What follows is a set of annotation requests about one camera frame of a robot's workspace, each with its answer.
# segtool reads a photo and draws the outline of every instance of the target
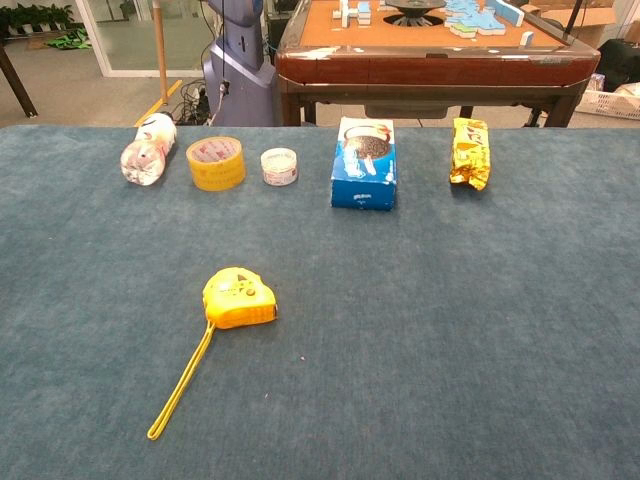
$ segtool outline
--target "clear tape roll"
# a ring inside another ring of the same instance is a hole
[[[264,181],[269,185],[282,187],[298,178],[296,152],[289,148],[272,148],[260,157]]]
[[[187,149],[193,183],[201,190],[219,192],[242,183],[246,176],[242,144],[233,137],[210,137]]]

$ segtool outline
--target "yellow lanyard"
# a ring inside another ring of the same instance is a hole
[[[180,381],[176,385],[176,388],[173,390],[173,393],[169,397],[169,400],[167,400],[167,403],[160,412],[160,415],[158,415],[158,418],[156,418],[156,421],[153,422],[153,425],[151,425],[151,428],[147,432],[147,438],[149,438],[150,440],[157,440],[160,435],[162,435],[164,427],[167,426],[167,423],[171,418],[171,414],[178,405],[180,397],[182,397],[182,394],[187,388],[187,385],[189,385],[191,377],[196,371],[196,368],[198,368],[198,364],[200,363],[200,360],[202,360],[204,352],[207,350],[207,347],[211,342],[211,337],[213,337],[213,331],[215,330],[215,328],[215,324],[207,323],[207,330],[204,332],[198,348],[196,348],[196,351],[193,352],[191,360],[189,360],[189,363],[187,363],[187,367],[184,369],[184,372],[182,372]]]

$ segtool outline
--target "tape measure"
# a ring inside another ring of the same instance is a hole
[[[278,313],[273,291],[262,283],[259,275],[240,267],[225,268],[211,277],[202,291],[202,303],[207,329],[169,400],[149,428],[147,438],[150,440],[157,440],[162,435],[216,327],[226,329],[267,323],[275,320]]]

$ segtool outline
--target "plastic crate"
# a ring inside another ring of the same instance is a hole
[[[576,112],[640,120],[640,97],[585,90]]]

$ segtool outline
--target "yellow snack package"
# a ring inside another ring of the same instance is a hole
[[[489,129],[482,120],[455,118],[451,148],[451,183],[468,183],[476,190],[487,186],[489,160]]]

